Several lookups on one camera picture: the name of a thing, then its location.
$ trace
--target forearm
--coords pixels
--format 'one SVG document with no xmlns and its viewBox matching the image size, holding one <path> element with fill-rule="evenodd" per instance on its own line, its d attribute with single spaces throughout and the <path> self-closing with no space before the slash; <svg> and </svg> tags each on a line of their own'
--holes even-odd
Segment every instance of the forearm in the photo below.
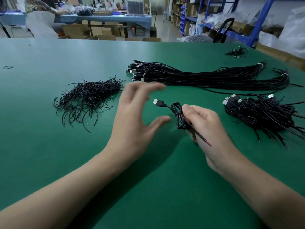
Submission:
<svg viewBox="0 0 305 229">
<path fill-rule="evenodd" d="M 270 228 L 305 225 L 305 198 L 241 155 L 221 175 Z"/>
<path fill-rule="evenodd" d="M 0 228 L 65 228 L 86 204 L 129 166 L 115 152 L 89 162 L 0 212 Z"/>
</svg>

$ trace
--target right hand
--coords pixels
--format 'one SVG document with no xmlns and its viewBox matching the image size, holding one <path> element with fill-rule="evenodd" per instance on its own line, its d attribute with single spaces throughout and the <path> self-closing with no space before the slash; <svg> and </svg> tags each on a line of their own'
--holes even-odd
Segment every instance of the right hand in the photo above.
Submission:
<svg viewBox="0 0 305 229">
<path fill-rule="evenodd" d="M 208 165 L 221 174 L 221 170 L 243 155 L 234 146 L 216 112 L 199 106 L 182 106 L 185 119 L 211 144 L 209 146 L 197 134 L 190 131 L 191 138 L 204 151 Z"/>
</svg>

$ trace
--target green work surface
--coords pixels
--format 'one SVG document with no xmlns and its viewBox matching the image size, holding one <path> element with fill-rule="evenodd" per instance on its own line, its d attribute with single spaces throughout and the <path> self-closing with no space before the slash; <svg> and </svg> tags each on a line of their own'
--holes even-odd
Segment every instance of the green work surface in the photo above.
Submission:
<svg viewBox="0 0 305 229">
<path fill-rule="evenodd" d="M 26 197 L 78 168 L 100 152 L 111 134 L 119 96 L 93 127 L 87 119 L 65 128 L 55 115 L 56 96 L 70 83 L 131 81 L 125 70 L 132 59 L 163 62 L 184 71 L 213 71 L 222 66 L 248 66 L 268 60 L 259 79 L 276 77 L 272 67 L 289 69 L 292 83 L 305 85 L 305 73 L 251 49 L 245 58 L 224 53 L 237 44 L 120 42 L 95 40 L 0 40 L 0 209 Z M 304 100 L 305 88 L 289 86 L 275 94 L 284 103 Z M 222 104 L 225 94 L 194 87 L 167 87 L 151 94 L 143 121 L 160 115 L 172 122 L 155 136 L 147 152 L 102 190 L 75 218 L 70 228 L 258 228 L 262 221 L 238 193 L 206 164 L 204 153 L 186 131 L 176 129 L 166 104 L 199 105 L 216 111 L 237 148 L 259 167 L 300 194 L 305 190 L 305 142 L 289 132 L 288 150 L 245 124 L 236 124 Z M 305 105 L 296 105 L 305 113 Z M 296 118 L 297 125 L 305 120 Z"/>
</svg>

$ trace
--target left hand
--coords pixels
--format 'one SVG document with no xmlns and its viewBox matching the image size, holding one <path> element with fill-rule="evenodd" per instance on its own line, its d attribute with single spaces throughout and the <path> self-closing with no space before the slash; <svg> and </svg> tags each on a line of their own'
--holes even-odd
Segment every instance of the left hand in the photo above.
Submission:
<svg viewBox="0 0 305 229">
<path fill-rule="evenodd" d="M 160 116 L 145 126 L 143 107 L 151 92 L 165 88 L 164 84 L 156 82 L 132 82 L 126 85 L 120 97 L 107 150 L 116 152 L 120 159 L 129 162 L 134 162 L 145 152 L 155 133 L 170 121 L 170 117 Z"/>
</svg>

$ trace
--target wall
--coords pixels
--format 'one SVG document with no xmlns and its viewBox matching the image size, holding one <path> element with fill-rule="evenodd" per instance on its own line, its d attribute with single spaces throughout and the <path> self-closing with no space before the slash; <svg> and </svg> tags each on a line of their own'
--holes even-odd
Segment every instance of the wall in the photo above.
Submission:
<svg viewBox="0 0 305 229">
<path fill-rule="evenodd" d="M 236 11 L 246 11 L 251 13 L 248 20 L 250 21 L 257 11 L 259 11 L 265 4 L 266 0 L 239 0 Z M 305 1 L 275 1 L 269 11 L 269 15 L 274 15 L 274 24 L 284 25 L 289 12 L 297 7 L 305 5 Z M 231 4 L 226 4 L 224 12 L 230 9 Z"/>
</svg>

